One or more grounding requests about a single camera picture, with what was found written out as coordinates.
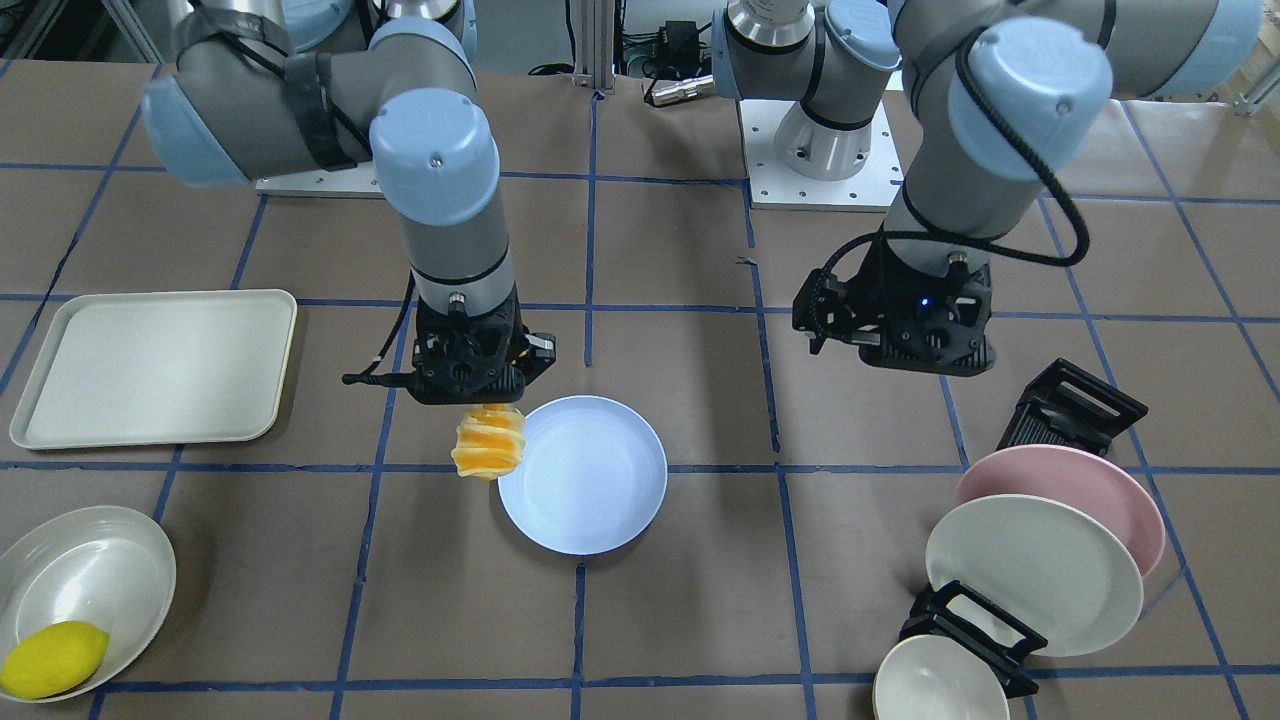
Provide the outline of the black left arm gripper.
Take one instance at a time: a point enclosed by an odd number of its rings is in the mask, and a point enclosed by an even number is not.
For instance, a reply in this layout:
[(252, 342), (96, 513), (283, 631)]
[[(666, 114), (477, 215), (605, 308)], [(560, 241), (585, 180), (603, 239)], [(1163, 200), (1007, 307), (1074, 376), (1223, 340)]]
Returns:
[(890, 246), (908, 232), (872, 232), (810, 270), (792, 302), (792, 328), (818, 355), (826, 342), (856, 346), (872, 366), (974, 377), (996, 360), (986, 337), (989, 264), (952, 250), (942, 275), (919, 272)]

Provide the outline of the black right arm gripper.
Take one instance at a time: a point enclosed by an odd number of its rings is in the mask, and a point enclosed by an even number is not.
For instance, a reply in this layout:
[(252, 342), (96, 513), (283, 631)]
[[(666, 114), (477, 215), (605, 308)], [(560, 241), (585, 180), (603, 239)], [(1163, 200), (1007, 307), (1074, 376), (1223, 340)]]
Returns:
[(445, 313), (419, 300), (415, 327), (410, 372), (348, 373), (342, 383), (406, 389), (430, 406), (515, 404), (557, 360), (556, 337), (531, 332), (516, 300), (479, 316), (462, 300)]

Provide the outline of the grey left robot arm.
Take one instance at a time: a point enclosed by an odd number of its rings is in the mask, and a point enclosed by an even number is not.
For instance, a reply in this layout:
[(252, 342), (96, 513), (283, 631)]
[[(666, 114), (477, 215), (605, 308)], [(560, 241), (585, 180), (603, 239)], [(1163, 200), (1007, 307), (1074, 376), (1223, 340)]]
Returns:
[(861, 142), (899, 72), (922, 143), (884, 219), (803, 282), (792, 325), (818, 354), (977, 375), (989, 260), (1073, 266), (1091, 247), (1059, 173), (1114, 97), (1180, 97), (1251, 55), (1257, 1), (728, 1), (710, 23), (717, 91), (790, 101)]

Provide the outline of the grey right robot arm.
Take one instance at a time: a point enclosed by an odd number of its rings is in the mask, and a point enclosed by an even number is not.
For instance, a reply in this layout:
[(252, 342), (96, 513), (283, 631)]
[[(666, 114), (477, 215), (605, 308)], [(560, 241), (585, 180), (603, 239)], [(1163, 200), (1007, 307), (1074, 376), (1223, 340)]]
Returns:
[(371, 363), (343, 382), (424, 405), (512, 404), (554, 364), (556, 340), (521, 318), (499, 149), (460, 14), (392, 18), (364, 49), (320, 53), (294, 47), (279, 1), (188, 1), (175, 70), (141, 111), (168, 172), (193, 187), (370, 164), (404, 238), (416, 341), (407, 372)]

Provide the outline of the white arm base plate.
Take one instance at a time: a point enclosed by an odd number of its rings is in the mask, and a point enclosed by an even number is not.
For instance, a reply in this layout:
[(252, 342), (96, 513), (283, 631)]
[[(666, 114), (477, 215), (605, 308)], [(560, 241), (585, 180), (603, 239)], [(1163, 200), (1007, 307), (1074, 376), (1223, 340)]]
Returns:
[(306, 170), (259, 179), (255, 190), (266, 196), (311, 199), (381, 199), (371, 164), (344, 170)]
[(797, 102), (742, 100), (742, 152), (751, 206), (887, 211), (902, 184), (884, 105), (860, 129), (815, 123)]

